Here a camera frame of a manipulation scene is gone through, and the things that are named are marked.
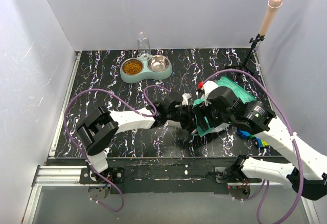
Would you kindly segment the teal dog food bag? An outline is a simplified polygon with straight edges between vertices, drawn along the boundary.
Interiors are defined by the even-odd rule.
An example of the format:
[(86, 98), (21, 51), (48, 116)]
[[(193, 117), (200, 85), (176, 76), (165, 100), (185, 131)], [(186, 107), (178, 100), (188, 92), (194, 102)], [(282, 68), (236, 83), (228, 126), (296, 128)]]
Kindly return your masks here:
[[(197, 126), (196, 121), (197, 132), (195, 135), (200, 137), (203, 137), (209, 133), (220, 132), (224, 130), (231, 123), (229, 112), (232, 109), (240, 111), (246, 106), (246, 104), (256, 101), (256, 98), (252, 94), (248, 93), (244, 88), (226, 76), (222, 76), (219, 80), (214, 82), (218, 84), (218, 88), (213, 90), (208, 95), (207, 100), (218, 110), (219, 117), (222, 119), (222, 124), (214, 129), (209, 129), (208, 131), (203, 132)], [(198, 105), (202, 102), (204, 102), (203, 98), (196, 99), (193, 103), (193, 109), (195, 105)]]

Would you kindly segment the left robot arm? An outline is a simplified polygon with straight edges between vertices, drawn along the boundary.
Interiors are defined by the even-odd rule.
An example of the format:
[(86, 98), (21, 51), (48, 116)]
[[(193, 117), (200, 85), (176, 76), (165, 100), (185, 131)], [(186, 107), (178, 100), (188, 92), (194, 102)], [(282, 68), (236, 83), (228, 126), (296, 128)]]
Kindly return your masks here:
[(105, 148), (116, 134), (138, 129), (153, 129), (163, 126), (168, 120), (180, 123), (191, 132), (196, 131), (191, 95), (171, 92), (161, 102), (153, 102), (146, 108), (131, 111), (109, 111), (98, 107), (76, 129), (77, 136), (86, 151), (86, 162), (91, 177), (104, 183), (110, 175)]

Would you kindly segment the teal double pet bowl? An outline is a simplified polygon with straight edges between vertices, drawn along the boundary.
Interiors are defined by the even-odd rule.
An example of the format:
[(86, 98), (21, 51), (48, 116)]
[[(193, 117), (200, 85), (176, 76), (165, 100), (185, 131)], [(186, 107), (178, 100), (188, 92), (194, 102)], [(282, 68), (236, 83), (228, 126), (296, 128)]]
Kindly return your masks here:
[[(127, 75), (123, 72), (123, 65), (128, 61), (140, 61), (143, 69), (136, 75)], [(120, 68), (121, 79), (128, 84), (134, 84), (145, 79), (164, 80), (172, 74), (172, 64), (170, 60), (162, 55), (140, 56), (123, 61)]]

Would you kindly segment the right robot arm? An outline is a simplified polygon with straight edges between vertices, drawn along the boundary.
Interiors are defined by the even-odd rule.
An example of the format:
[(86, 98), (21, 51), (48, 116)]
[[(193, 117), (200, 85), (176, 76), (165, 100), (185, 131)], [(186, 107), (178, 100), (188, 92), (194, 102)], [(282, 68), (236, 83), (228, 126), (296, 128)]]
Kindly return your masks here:
[(214, 82), (200, 84), (199, 91), (204, 101), (194, 110), (201, 129), (235, 126), (266, 141), (288, 160), (273, 163), (239, 155), (224, 170), (224, 178), (237, 182), (255, 178), (289, 185), (314, 201), (326, 196), (326, 156), (291, 133), (274, 111), (259, 101), (243, 102), (232, 89)]

